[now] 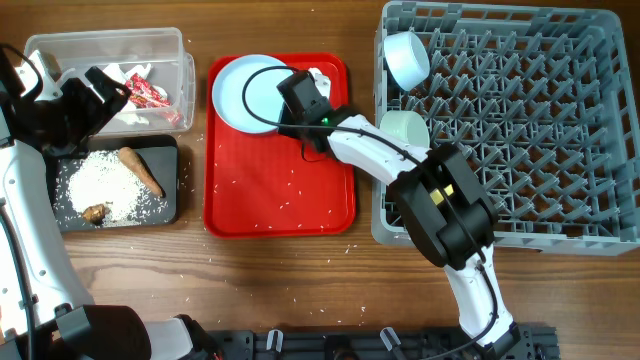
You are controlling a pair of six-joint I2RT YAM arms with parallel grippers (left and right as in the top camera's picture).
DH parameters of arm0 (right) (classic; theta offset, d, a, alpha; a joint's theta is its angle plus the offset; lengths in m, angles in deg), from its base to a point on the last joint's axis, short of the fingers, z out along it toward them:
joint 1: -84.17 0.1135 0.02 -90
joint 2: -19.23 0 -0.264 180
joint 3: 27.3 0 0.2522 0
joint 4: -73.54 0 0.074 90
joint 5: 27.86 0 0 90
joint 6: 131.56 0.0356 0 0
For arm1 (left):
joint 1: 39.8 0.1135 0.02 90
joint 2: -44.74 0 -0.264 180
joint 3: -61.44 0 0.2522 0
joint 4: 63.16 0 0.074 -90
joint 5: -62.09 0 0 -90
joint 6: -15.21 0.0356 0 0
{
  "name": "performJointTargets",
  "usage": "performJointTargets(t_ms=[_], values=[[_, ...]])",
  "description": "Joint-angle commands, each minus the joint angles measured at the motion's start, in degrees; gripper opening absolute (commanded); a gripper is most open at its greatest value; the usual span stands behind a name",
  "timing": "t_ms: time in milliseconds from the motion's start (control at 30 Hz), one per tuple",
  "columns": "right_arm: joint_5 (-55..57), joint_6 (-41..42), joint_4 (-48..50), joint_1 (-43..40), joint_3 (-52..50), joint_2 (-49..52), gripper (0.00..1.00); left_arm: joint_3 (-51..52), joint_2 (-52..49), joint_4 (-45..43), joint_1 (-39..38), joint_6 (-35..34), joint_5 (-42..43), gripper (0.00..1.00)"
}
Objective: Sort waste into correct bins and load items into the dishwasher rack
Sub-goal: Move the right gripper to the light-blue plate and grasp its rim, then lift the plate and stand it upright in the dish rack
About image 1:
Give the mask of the red snack wrapper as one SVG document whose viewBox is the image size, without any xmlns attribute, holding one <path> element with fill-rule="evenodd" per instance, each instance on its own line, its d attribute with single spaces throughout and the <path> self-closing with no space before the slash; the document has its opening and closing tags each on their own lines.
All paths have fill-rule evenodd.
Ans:
<svg viewBox="0 0 640 360">
<path fill-rule="evenodd" d="M 163 95 L 162 92 L 158 91 L 138 73 L 134 73 L 125 82 L 125 86 L 131 91 L 127 106 L 132 105 L 134 110 L 168 108 L 171 106 L 168 96 Z M 176 127 L 182 118 L 177 111 L 161 111 L 160 115 L 173 127 Z M 120 120 L 127 125 L 149 124 L 149 120 L 143 119 L 143 117 L 136 114 L 122 115 Z"/>
</svg>

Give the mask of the white plastic spoon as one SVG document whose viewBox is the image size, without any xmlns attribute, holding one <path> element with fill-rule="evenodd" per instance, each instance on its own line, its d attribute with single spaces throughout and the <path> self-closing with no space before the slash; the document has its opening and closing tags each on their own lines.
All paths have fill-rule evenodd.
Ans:
<svg viewBox="0 0 640 360">
<path fill-rule="evenodd" d="M 318 68 L 309 68 L 308 72 L 311 74 L 315 87 L 319 93 L 329 99 L 331 94 L 330 78 L 324 75 Z"/>
</svg>

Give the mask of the brown carrot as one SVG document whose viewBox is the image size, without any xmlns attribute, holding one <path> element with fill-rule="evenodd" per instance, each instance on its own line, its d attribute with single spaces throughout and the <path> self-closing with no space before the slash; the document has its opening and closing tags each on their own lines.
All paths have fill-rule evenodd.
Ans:
<svg viewBox="0 0 640 360">
<path fill-rule="evenodd" d="M 152 194 L 160 198 L 164 196 L 162 187 L 147 170 L 139 155 L 132 148 L 121 148 L 118 151 L 118 158 Z"/>
</svg>

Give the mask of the white rice pile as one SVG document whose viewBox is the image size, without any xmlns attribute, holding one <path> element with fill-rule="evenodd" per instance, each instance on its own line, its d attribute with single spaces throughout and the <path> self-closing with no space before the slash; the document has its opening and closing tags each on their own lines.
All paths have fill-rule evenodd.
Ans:
<svg viewBox="0 0 640 360">
<path fill-rule="evenodd" d="M 120 162 L 114 150 L 60 160 L 54 184 L 52 209 L 63 231 L 149 225 L 172 217 L 171 201 L 152 194 Z M 104 222 L 98 226 L 82 218 L 83 211 L 96 204 L 109 208 Z"/>
</svg>

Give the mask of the large light blue plate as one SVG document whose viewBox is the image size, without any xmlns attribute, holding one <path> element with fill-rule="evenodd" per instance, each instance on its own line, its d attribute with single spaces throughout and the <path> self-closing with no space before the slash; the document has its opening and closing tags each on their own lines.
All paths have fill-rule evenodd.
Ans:
<svg viewBox="0 0 640 360">
<path fill-rule="evenodd" d="M 246 55 L 232 60 L 216 76 L 212 86 L 212 103 L 217 114 L 231 128 L 247 134 L 263 134 L 277 129 L 250 115 L 242 101 L 242 90 L 249 77 L 272 66 L 285 64 L 267 55 Z M 292 74 L 292 70 L 283 68 L 257 75 L 246 91 L 250 110 L 267 121 L 279 123 L 284 100 L 277 85 Z"/>
</svg>

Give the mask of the brown food scrap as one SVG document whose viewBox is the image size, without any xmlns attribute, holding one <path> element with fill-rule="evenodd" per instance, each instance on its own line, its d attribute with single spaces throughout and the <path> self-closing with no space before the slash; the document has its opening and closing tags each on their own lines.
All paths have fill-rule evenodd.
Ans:
<svg viewBox="0 0 640 360">
<path fill-rule="evenodd" d="M 82 213 L 82 218 L 85 222 L 98 226 L 104 222 L 108 213 L 109 208 L 107 205 L 96 204 L 87 207 Z"/>
</svg>

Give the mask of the green bowl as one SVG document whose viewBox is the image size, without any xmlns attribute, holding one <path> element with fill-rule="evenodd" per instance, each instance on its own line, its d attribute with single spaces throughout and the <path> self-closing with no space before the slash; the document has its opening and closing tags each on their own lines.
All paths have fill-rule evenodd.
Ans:
<svg viewBox="0 0 640 360">
<path fill-rule="evenodd" d="M 416 112 L 388 111 L 382 116 L 379 128 L 410 145 L 430 147 L 430 132 L 426 121 Z"/>
</svg>

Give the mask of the small light blue bowl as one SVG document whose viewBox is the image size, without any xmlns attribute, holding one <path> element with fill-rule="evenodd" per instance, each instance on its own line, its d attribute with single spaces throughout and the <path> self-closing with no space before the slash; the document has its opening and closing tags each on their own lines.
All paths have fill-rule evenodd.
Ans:
<svg viewBox="0 0 640 360">
<path fill-rule="evenodd" d="M 402 90 L 411 91 L 429 77 L 429 56 L 415 33 L 387 36 L 383 41 L 383 52 L 389 71 Z"/>
</svg>

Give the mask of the yellow plastic cup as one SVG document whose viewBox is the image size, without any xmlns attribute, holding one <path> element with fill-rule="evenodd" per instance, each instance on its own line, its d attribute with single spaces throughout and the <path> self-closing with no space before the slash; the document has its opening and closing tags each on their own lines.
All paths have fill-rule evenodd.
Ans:
<svg viewBox="0 0 640 360">
<path fill-rule="evenodd" d="M 434 202 L 434 204 L 436 206 L 438 206 L 442 202 L 444 202 L 447 197 L 451 196 L 453 193 L 454 193 L 453 186 L 452 185 L 448 185 L 448 186 L 444 187 L 442 191 L 440 191 L 439 189 L 434 189 L 430 193 L 430 197 L 431 197 L 432 201 Z"/>
</svg>

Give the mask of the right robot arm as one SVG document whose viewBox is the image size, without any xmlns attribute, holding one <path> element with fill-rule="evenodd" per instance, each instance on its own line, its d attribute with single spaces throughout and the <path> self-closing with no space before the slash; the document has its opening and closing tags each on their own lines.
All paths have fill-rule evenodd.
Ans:
<svg viewBox="0 0 640 360">
<path fill-rule="evenodd" d="M 493 266 L 497 210 L 460 150 L 411 145 L 347 106 L 332 107 L 307 71 L 294 71 L 277 89 L 282 134 L 386 185 L 414 246 L 444 269 L 469 345 L 485 359 L 511 350 L 519 332 Z"/>
</svg>

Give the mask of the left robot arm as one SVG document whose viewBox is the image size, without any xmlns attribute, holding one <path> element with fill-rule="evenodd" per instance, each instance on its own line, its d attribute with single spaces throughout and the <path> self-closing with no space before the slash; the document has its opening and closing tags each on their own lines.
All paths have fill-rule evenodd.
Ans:
<svg viewBox="0 0 640 360">
<path fill-rule="evenodd" d="M 98 305 L 64 246 L 47 185 L 49 158 L 85 149 L 131 92 L 99 68 L 70 78 L 50 99 L 46 78 L 26 87 L 1 52 L 1 355 L 12 359 L 221 359 L 187 315 L 143 322 L 127 306 Z"/>
</svg>

